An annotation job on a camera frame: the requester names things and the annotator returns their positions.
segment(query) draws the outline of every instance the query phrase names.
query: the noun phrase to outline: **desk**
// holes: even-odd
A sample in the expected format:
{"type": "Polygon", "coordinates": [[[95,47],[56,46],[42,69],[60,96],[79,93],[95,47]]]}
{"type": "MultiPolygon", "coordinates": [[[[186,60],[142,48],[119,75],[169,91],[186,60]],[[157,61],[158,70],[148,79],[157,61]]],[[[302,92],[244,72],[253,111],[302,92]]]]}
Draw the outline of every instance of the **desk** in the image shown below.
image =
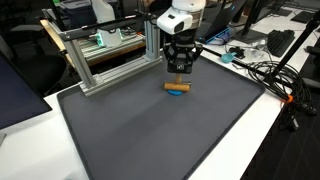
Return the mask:
{"type": "MultiPolygon", "coordinates": [[[[293,29],[297,30],[295,35],[298,37],[305,25],[289,21],[293,16],[268,17],[253,26],[253,29],[265,33],[273,29],[293,29]]],[[[315,35],[310,35],[289,64],[300,70],[308,57],[303,48],[314,45],[316,40],[315,35]]],[[[224,52],[224,47],[207,47],[224,52]]],[[[223,64],[208,52],[203,52],[202,55],[246,76],[244,70],[236,70],[231,64],[223,64]]],[[[53,111],[2,130],[8,135],[0,148],[0,179],[88,179],[56,95],[45,98],[53,111]]],[[[190,179],[240,179],[280,110],[280,101],[266,91],[225,135],[190,179]]]]}
{"type": "MultiPolygon", "coordinates": [[[[60,51],[65,50],[66,48],[65,48],[62,40],[60,39],[59,35],[49,25],[48,20],[45,20],[45,19],[40,20],[40,23],[44,27],[44,29],[47,31],[47,33],[50,35],[50,37],[54,41],[54,43],[58,46],[59,50],[60,51]]],[[[98,64],[100,62],[107,61],[107,60],[115,58],[117,56],[120,56],[120,55],[129,53],[131,51],[137,50],[142,47],[145,47],[145,43],[143,41],[141,41],[140,43],[137,43],[134,46],[130,46],[130,47],[126,48],[125,50],[107,53],[104,56],[101,56],[98,59],[95,59],[94,61],[88,61],[88,65],[92,66],[92,65],[98,64]]],[[[72,65],[72,67],[75,68],[73,61],[72,61],[71,57],[69,56],[69,54],[66,54],[65,58],[72,65]]]]}

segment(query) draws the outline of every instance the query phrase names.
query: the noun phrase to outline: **gray mat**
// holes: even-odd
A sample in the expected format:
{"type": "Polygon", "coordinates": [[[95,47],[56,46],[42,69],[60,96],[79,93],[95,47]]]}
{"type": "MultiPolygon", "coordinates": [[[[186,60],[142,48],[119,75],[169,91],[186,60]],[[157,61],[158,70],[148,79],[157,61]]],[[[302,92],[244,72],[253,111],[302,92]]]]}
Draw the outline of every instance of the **gray mat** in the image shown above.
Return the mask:
{"type": "Polygon", "coordinates": [[[93,97],[79,87],[58,95],[90,179],[186,179],[264,88],[199,58],[191,91],[163,90],[166,61],[93,97]]]}

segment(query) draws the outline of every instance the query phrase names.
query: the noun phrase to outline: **chair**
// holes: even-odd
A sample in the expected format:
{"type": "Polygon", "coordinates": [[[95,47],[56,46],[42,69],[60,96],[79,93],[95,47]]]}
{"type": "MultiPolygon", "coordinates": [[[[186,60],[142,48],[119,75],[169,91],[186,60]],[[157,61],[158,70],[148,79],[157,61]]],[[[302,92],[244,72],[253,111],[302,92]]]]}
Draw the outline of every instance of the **chair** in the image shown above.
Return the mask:
{"type": "MultiPolygon", "coordinates": [[[[41,26],[35,28],[36,25],[33,28],[31,28],[31,26],[27,27],[25,31],[29,32],[29,34],[33,34],[32,31],[42,28],[41,26]]],[[[17,29],[19,32],[24,30],[22,27],[16,28],[15,30],[17,29]]],[[[23,59],[17,57],[16,51],[7,42],[0,34],[1,53],[16,65],[18,70],[42,96],[46,96],[59,86],[59,80],[66,69],[66,62],[62,57],[45,55],[38,50],[39,44],[33,44],[37,54],[29,59],[23,59]]]]}

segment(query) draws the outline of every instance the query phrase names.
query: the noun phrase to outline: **monitor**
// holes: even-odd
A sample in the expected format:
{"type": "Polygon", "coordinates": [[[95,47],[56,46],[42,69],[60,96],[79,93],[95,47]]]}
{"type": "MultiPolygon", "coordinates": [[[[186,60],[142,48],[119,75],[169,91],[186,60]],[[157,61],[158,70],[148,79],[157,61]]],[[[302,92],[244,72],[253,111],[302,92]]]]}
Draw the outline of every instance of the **monitor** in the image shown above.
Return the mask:
{"type": "Polygon", "coordinates": [[[250,29],[251,25],[259,22],[270,14],[279,12],[279,9],[284,3],[285,0],[254,0],[244,29],[238,31],[234,38],[250,44],[266,37],[266,34],[250,29]]]}
{"type": "Polygon", "coordinates": [[[0,52],[0,130],[50,110],[41,95],[0,52]]]}

